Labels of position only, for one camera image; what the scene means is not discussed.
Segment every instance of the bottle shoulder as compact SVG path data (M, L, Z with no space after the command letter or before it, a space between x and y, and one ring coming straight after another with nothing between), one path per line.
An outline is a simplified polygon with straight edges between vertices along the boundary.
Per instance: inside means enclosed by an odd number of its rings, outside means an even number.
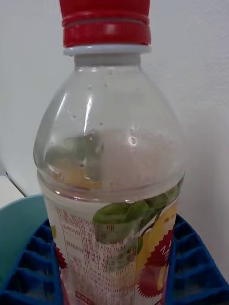
M183 156L169 104L136 67L74 71L46 111L34 146L47 180L101 192L172 179L175 185Z

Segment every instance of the bottle label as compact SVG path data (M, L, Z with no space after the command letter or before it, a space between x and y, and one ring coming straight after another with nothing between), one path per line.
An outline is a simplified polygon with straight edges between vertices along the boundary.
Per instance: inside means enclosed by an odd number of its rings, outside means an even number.
M181 184L135 203L45 198L65 304L165 304Z

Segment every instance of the red bottle cap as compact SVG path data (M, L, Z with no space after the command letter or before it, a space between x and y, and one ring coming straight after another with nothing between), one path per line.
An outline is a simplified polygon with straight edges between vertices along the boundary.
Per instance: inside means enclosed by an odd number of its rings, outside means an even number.
M60 0L65 48L151 43L150 0Z

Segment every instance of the white surface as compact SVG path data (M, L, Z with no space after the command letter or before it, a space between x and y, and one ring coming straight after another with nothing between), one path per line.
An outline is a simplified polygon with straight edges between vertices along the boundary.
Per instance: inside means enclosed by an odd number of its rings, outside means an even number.
M229 280L229 1L152 1L153 52L143 67L187 136L180 212ZM0 0L2 158L37 193L32 148L41 117L73 61L62 56L58 0Z
M101 54L101 53L149 53L150 46L140 44L95 44L76 46L64 49L64 54L69 56L79 54Z
M22 193L19 192L7 177L0 176L0 209L23 197Z

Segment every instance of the bottle neck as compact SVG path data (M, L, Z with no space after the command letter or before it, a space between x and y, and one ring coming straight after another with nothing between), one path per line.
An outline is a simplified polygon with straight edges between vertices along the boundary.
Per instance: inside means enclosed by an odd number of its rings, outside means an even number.
M75 68L90 66L140 66L138 53L84 54L74 57Z

